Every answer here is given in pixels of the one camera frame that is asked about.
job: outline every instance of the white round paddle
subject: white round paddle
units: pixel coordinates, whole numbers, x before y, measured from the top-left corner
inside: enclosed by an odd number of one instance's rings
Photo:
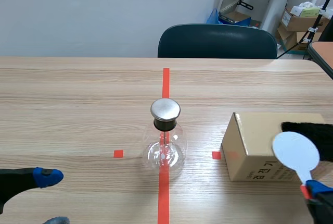
[[[283,165],[296,171],[303,185],[312,180],[310,171],[319,163],[319,151],[308,138],[295,132],[280,133],[274,138],[273,152]]]

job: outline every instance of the dark green chair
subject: dark green chair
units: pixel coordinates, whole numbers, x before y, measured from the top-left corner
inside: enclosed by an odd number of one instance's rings
[[[167,29],[158,57],[276,59],[274,37],[260,29],[225,24],[183,24]]]

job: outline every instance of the red tape line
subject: red tape line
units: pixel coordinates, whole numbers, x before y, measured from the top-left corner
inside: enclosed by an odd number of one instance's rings
[[[170,69],[163,69],[163,89],[162,97],[170,96]],[[165,143],[169,143],[169,133],[166,133]],[[160,145],[164,145],[164,133],[161,132]],[[166,153],[165,147],[162,147],[162,154]],[[161,161],[159,183],[158,183],[158,213],[157,224],[169,224],[169,164],[167,161]]]

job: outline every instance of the cardboard box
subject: cardboard box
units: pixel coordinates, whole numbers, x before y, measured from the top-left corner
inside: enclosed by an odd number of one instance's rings
[[[325,123],[320,114],[300,113],[233,113],[224,134],[222,147],[232,181],[294,181],[293,170],[274,156],[272,143],[282,132],[281,123]],[[333,170],[333,163],[321,161],[312,171],[314,179]]]
[[[281,44],[284,51],[293,47],[296,43],[298,43],[302,37],[304,36],[305,32],[292,32],[287,31],[285,27],[280,24],[279,28],[277,28],[277,32],[279,35],[279,44]],[[313,37],[313,42],[317,42],[321,36],[321,33],[315,33]],[[307,43],[303,42],[296,47],[292,48],[288,53],[289,54],[296,54],[296,55],[307,55]]]
[[[319,15],[319,11],[319,7],[303,8],[299,6],[293,6],[290,13],[297,17],[316,17]]]
[[[240,13],[240,12],[237,12],[237,11],[230,12],[230,13],[226,14],[225,16],[230,18],[231,20],[234,20],[235,23],[230,23],[229,21],[222,19],[221,22],[223,24],[249,26],[250,22],[251,22],[251,17],[250,16],[248,16],[246,14],[243,14],[243,13]]]
[[[317,17],[296,17],[291,14],[289,10],[285,9],[281,19],[281,24],[287,31],[306,32],[313,26],[316,19]],[[323,32],[328,23],[329,19],[322,17],[319,21],[318,32]]]

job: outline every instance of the metal cap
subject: metal cap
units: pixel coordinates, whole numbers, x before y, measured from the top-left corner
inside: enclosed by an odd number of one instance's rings
[[[181,113],[179,104],[169,98],[158,99],[150,107],[152,116],[163,122],[174,121]]]

